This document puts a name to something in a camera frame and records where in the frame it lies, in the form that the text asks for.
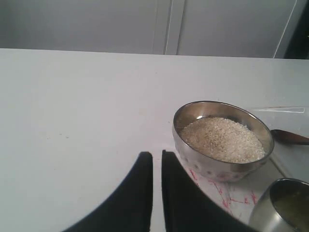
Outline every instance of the rice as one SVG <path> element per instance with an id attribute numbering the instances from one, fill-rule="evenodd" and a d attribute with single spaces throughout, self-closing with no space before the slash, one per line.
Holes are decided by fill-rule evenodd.
<path id="1" fill-rule="evenodd" d="M 180 132 L 180 136 L 198 152 L 226 162 L 248 163 L 265 154 L 252 131 L 222 117 L 204 117 L 192 122 Z"/>

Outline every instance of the spoon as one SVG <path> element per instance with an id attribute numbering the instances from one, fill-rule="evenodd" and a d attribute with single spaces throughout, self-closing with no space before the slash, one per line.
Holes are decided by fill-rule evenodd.
<path id="1" fill-rule="evenodd" d="M 309 138 L 283 130 L 271 130 L 273 138 L 283 144 L 309 145 Z"/>

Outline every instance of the metal container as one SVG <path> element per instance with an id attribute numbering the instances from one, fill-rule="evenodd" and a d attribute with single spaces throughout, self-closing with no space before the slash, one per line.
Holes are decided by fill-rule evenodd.
<path id="1" fill-rule="evenodd" d="M 263 232 L 309 231 L 309 184 L 276 180 L 257 202 L 249 225 Z"/>
<path id="2" fill-rule="evenodd" d="M 265 156 L 249 163 L 230 163 L 201 154 L 189 146 L 181 137 L 181 130 L 202 117 L 231 119 L 250 129 L 262 143 Z M 274 141 L 267 126 L 249 112 L 236 106 L 217 101 L 197 101 L 184 105 L 175 114 L 173 137 L 181 159 L 202 176 L 217 181 L 238 181 L 266 163 L 274 148 Z"/>

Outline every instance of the white cabinet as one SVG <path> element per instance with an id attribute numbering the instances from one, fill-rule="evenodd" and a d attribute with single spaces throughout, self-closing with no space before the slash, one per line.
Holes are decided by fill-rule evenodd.
<path id="1" fill-rule="evenodd" d="M 163 53 L 166 0 L 0 0 L 0 47 Z"/>
<path id="2" fill-rule="evenodd" d="M 183 6 L 167 54 L 283 57 L 306 0 L 174 0 Z M 171 11 L 170 28 L 176 28 Z"/>

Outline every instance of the white countertop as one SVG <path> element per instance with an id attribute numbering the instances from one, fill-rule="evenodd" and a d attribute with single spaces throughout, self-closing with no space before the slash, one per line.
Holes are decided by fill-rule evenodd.
<path id="1" fill-rule="evenodd" d="M 0 49 L 0 231 L 55 232 L 154 157 L 152 231 L 165 231 L 161 151 L 197 100 L 307 105 L 307 60 Z"/>

